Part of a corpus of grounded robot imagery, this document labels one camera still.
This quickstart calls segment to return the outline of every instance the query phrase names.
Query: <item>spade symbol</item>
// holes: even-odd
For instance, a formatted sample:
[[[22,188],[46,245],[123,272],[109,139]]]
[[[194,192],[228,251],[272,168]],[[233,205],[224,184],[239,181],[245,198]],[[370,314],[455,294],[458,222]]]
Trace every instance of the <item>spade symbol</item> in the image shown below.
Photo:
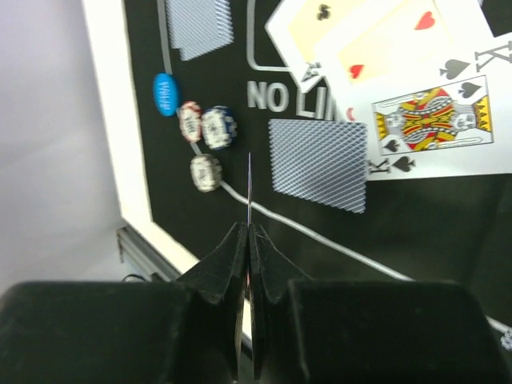
[[[320,74],[318,73],[318,70],[322,68],[319,62],[308,62],[307,63],[307,70],[304,76],[302,77],[301,82],[307,82],[308,80],[311,80],[312,78],[316,78]]]
[[[403,156],[399,160],[393,163],[395,168],[398,168],[402,172],[411,172],[413,167],[416,166],[414,160],[411,160],[408,156]]]
[[[444,74],[448,80],[453,80],[459,76],[470,64],[468,62],[461,62],[452,58],[445,63],[445,68],[441,68],[441,76]]]
[[[384,146],[384,148],[395,153],[398,150],[398,142],[396,140],[391,140]]]
[[[472,82],[465,82],[461,85],[461,89],[458,91],[464,98],[470,98],[474,95],[474,93],[482,88],[482,86],[477,86]]]
[[[320,13],[317,14],[317,19],[321,21],[321,20],[325,20],[325,19],[329,18],[330,17],[329,8],[330,8],[330,6],[321,4],[320,7],[318,8]]]

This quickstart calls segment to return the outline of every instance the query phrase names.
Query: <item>heart symbol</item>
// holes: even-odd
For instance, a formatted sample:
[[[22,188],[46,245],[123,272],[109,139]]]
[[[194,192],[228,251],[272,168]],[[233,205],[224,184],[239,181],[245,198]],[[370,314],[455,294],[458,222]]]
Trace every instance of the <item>heart symbol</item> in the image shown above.
[[[435,24],[435,19],[432,17],[432,12],[425,12],[419,23],[416,25],[416,30],[428,30]]]
[[[354,118],[354,108],[349,108],[348,110],[346,110],[346,116],[348,117],[348,119],[351,121],[351,122],[355,122],[355,118]]]
[[[356,64],[350,68],[350,73],[352,74],[352,78],[358,78],[361,74],[362,69],[365,66],[363,64]]]

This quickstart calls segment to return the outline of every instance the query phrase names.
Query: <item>black felt surface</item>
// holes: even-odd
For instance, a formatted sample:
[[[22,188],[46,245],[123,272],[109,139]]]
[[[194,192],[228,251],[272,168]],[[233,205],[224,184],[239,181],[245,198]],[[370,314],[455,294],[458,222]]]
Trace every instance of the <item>black felt surface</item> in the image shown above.
[[[493,30],[505,32],[511,6],[497,13],[500,2],[487,2],[494,5],[486,8]],[[181,136],[177,118],[161,116],[153,101],[154,76],[165,71],[156,1],[125,3],[153,219],[201,258],[215,248],[233,222],[244,219],[246,208],[222,189],[209,194],[195,189],[190,178],[194,152]],[[254,57],[260,66],[282,66],[264,29],[277,4],[277,0],[256,4]],[[512,325],[511,176],[368,182],[364,214],[273,192],[267,124],[271,118],[298,118],[297,87],[286,72],[250,68],[247,2],[233,0],[231,11],[233,44],[188,62],[181,62],[179,52],[171,50],[173,76],[183,100],[195,100],[203,107],[226,105],[234,112],[238,141],[214,153],[225,181],[246,195],[246,158],[251,151],[256,202],[413,279],[460,282],[472,290],[489,316]],[[289,92],[288,107],[281,113],[249,108],[249,82],[283,84]],[[314,110],[315,95],[322,86],[324,82],[306,96],[307,110]],[[204,143],[199,146],[212,153]],[[258,212],[254,220],[284,254],[315,278],[392,279]]]

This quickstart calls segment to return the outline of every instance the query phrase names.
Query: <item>playing card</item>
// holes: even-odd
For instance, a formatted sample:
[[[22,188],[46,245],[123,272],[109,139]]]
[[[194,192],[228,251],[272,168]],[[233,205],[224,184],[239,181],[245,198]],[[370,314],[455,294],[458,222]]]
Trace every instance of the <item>playing card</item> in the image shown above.
[[[364,212],[364,124],[272,119],[269,131],[274,190],[355,213]]]
[[[405,0],[283,0],[266,24],[266,30],[301,92],[321,78],[314,45],[337,24],[350,20],[369,28]]]
[[[215,0],[166,0],[166,11],[173,48],[199,44],[219,34]]]
[[[346,114],[359,85],[417,62],[493,38],[475,0],[405,0],[372,28],[344,22],[315,46],[331,92]]]
[[[512,34],[358,88],[354,117],[369,127],[368,179],[512,171]]]
[[[215,0],[215,14],[217,18],[218,35],[204,42],[199,42],[191,46],[183,46],[180,49],[180,56],[183,61],[202,56],[233,42],[233,27],[231,24],[229,0]]]

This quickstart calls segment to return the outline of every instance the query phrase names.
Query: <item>white wall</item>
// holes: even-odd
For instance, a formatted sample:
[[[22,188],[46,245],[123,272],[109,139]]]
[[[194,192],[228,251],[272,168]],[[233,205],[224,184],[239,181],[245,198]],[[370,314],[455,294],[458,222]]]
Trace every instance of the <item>white wall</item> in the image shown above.
[[[1,0],[0,292],[120,278],[121,226],[81,2]]]

